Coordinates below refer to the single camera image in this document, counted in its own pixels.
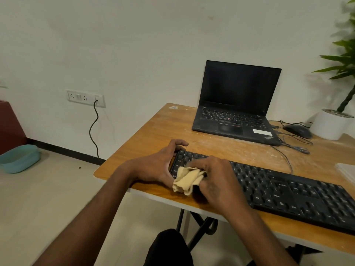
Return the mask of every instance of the black laptop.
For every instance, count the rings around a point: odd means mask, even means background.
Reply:
[[[192,129],[281,145],[266,113],[281,69],[207,61]]]

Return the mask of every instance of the black keyboard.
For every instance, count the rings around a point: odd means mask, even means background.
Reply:
[[[177,169],[207,156],[179,150]],[[355,235],[355,201],[342,186],[230,161],[249,205],[257,210]]]
[[[250,126],[259,130],[268,130],[261,116],[232,113],[224,110],[202,109],[202,118],[207,120],[223,120],[240,125]]]

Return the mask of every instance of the white pot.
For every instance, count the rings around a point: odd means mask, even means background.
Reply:
[[[324,139],[338,140],[354,117],[345,113],[337,116],[327,111],[331,110],[323,109],[317,114],[310,132]]]

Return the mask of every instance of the floor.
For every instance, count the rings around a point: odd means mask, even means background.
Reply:
[[[42,150],[42,159],[24,172],[0,172],[0,265],[33,263],[102,186],[102,181],[93,177],[96,168]],[[95,265],[143,265],[156,235],[175,228],[179,213],[178,208],[127,193]],[[181,232],[186,241],[197,227],[194,219],[185,215]],[[237,235],[223,222],[213,236],[202,238],[192,256],[197,266],[242,266],[250,261]],[[301,265],[355,265],[355,258],[313,254],[304,256]]]

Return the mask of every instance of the red furniture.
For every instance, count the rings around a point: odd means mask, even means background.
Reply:
[[[0,100],[0,155],[25,144],[26,135],[10,103]]]

